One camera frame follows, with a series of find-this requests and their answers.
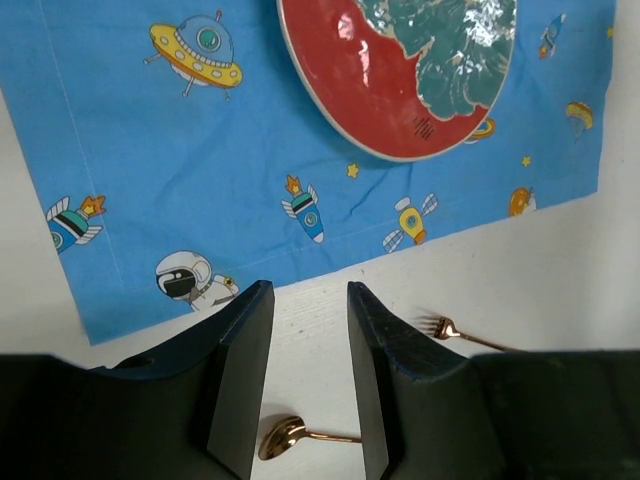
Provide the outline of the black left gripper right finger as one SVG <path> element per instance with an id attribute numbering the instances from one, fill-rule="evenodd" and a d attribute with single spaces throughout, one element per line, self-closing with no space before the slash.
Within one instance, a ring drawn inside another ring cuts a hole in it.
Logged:
<path id="1" fill-rule="evenodd" d="M 475 378 L 469 365 L 393 314 L 362 282 L 347 322 L 365 475 L 472 479 Z"/>

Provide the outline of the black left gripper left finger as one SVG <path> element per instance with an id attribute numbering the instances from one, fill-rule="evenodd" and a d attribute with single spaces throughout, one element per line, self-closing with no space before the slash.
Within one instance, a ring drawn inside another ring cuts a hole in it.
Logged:
<path id="1" fill-rule="evenodd" d="M 222 310 L 112 369 L 110 478 L 248 478 L 274 318 L 260 280 Z"/>

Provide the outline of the copper fork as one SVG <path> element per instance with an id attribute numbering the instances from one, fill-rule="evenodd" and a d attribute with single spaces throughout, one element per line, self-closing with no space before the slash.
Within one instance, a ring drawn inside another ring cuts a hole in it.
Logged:
<path id="1" fill-rule="evenodd" d="M 428 337 L 436 340 L 461 339 L 501 352 L 515 352 L 516 349 L 501 345 L 460 330 L 455 322 L 443 315 L 424 315 L 419 317 L 414 326 Z"/>

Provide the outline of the copper spoon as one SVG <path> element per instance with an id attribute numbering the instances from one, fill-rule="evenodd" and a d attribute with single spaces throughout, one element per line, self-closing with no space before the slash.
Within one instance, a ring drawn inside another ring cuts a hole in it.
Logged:
<path id="1" fill-rule="evenodd" d="M 275 459 L 303 439 L 348 444 L 362 443 L 360 437 L 311 431 L 300 416 L 292 415 L 275 422 L 263 436 L 258 448 L 258 458 L 262 461 Z"/>

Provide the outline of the blue space-print cloth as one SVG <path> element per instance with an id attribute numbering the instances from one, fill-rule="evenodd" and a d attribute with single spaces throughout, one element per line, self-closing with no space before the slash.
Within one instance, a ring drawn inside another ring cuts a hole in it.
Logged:
<path id="1" fill-rule="evenodd" d="M 514 1 L 495 132 L 414 162 L 327 121 L 278 2 L 2 3 L 1 90 L 92 343 L 595 192 L 614 2 Z"/>

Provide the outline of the red and teal plate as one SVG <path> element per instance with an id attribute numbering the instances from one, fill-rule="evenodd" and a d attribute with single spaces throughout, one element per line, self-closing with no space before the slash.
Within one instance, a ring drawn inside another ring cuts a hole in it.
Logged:
<path id="1" fill-rule="evenodd" d="M 280 1 L 283 37 L 327 121 L 362 150 L 414 162 L 491 136 L 514 1 Z"/>

